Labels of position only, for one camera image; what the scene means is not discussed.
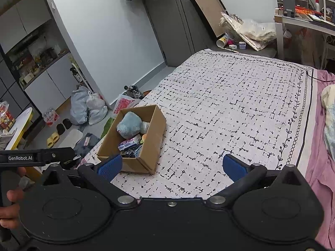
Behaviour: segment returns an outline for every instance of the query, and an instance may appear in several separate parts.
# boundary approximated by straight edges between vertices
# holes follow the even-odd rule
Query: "human hand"
[[[26,174],[24,167],[19,167],[17,173],[23,177]],[[21,189],[10,190],[7,192],[7,198],[9,201],[15,204],[8,207],[0,207],[0,225],[4,228],[14,229],[19,225],[19,210],[20,206],[17,202],[21,201],[24,196],[24,191]]]

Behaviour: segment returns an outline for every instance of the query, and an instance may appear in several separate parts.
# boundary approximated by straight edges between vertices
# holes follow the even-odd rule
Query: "blue plush toy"
[[[119,122],[116,130],[125,139],[129,140],[141,131],[142,120],[134,112],[129,111]]]

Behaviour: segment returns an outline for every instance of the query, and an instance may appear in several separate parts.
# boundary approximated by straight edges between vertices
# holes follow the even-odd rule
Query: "cardboard box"
[[[117,132],[116,127],[129,111],[137,114],[143,122],[150,122],[150,126],[139,157],[123,158],[122,172],[153,175],[160,158],[160,147],[166,128],[166,119],[157,105],[121,109],[98,151],[98,159],[103,161],[120,154],[118,145],[125,139]]]

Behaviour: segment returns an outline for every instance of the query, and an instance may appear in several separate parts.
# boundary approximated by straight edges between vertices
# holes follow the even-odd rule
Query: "black slipper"
[[[69,119],[64,119],[63,124],[65,125],[66,129],[69,129],[72,126],[72,123]]]
[[[56,128],[57,128],[58,135],[61,135],[65,132],[65,127],[61,123],[58,124]]]

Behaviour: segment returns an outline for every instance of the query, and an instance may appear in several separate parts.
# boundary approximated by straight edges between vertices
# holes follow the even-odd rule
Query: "bedsheet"
[[[194,54],[139,104],[157,104],[167,120],[156,173],[121,173],[112,183],[137,199],[207,199],[232,184],[222,169],[227,153],[268,169],[293,163],[305,175],[317,95],[307,73],[317,76],[313,68],[277,59]],[[102,142],[87,162],[99,162]]]
[[[319,70],[318,79],[335,80],[335,76]],[[316,124],[305,178],[321,202],[325,213],[316,240],[326,248],[335,248],[335,208],[333,210],[333,205],[335,205],[335,164],[324,143],[326,111],[321,104],[321,93],[330,84],[335,84],[335,82],[317,81]]]

